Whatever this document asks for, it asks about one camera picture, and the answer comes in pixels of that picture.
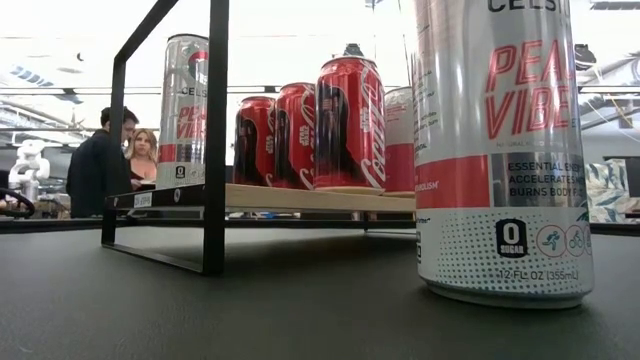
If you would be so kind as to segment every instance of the celsius can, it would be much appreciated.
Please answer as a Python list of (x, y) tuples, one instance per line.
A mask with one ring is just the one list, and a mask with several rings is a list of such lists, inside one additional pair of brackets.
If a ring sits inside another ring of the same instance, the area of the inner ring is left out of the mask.
[(285, 85), (276, 100), (276, 187), (313, 190), (315, 86)]
[(374, 62), (335, 58), (316, 86), (314, 188), (380, 195), (385, 186), (384, 87)]
[(414, 3), (420, 276), (463, 301), (579, 305), (594, 276), (569, 0)]
[(274, 131), (274, 99), (252, 96), (242, 100), (236, 115), (234, 184), (272, 186)]
[(384, 97), (385, 174), (384, 196), (413, 197), (413, 93), (411, 87), (389, 91)]
[(158, 189), (204, 183), (209, 40), (179, 34), (165, 53)]

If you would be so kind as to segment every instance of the metal display stand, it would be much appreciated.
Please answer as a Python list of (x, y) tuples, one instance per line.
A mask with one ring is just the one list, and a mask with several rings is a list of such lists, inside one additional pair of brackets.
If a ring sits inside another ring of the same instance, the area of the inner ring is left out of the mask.
[[(109, 166), (117, 169), (121, 152), (124, 88), (127, 60), (162, 21), (178, 0), (158, 0), (131, 34), (114, 59), (111, 94), (111, 148)], [(413, 199), (345, 195), (314, 191), (259, 188), (225, 185), (227, 58), (229, 32), (229, 0), (211, 0), (209, 21), (208, 102), (205, 140), (206, 185), (184, 186), (135, 194), (117, 194), (106, 200), (102, 221), (102, 246), (130, 255), (177, 266), (203, 275), (220, 275), (224, 270), (225, 227), (242, 228), (348, 228), (348, 229), (409, 229), (413, 220), (369, 221), (368, 212), (413, 213)], [(204, 228), (201, 263), (171, 258), (150, 251), (116, 244), (117, 214), (129, 209), (199, 209), (203, 220), (165, 221), (163, 219), (135, 219), (143, 226), (202, 226)], [(276, 211), (340, 211), (359, 212), (362, 220), (225, 220), (227, 209)]]

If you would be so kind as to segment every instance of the price tag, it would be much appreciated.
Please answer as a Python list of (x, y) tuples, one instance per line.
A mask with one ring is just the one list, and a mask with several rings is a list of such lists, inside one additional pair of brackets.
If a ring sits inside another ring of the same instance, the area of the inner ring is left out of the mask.
[(152, 196), (153, 193), (151, 192), (135, 195), (133, 197), (133, 208), (150, 207)]

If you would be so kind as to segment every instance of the white can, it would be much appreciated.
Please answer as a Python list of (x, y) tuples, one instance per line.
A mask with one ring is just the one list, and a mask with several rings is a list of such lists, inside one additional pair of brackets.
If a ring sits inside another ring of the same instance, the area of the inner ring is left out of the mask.
[(165, 53), (156, 188), (204, 183), (209, 40), (169, 38)]
[(413, 197), (414, 116), (411, 87), (393, 89), (384, 97), (385, 182), (384, 196)]
[(565, 308), (594, 285), (568, 0), (414, 0), (418, 269)]

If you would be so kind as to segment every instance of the black table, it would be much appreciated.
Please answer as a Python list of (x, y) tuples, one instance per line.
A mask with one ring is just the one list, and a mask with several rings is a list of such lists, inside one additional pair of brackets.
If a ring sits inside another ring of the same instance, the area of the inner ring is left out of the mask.
[[(201, 230), (120, 239), (185, 258)], [(513, 311), (426, 291), (411, 236), (229, 230), (204, 278), (100, 248), (98, 231), (0, 236), (0, 359), (637, 359), (640, 238), (594, 236), (582, 308)]]

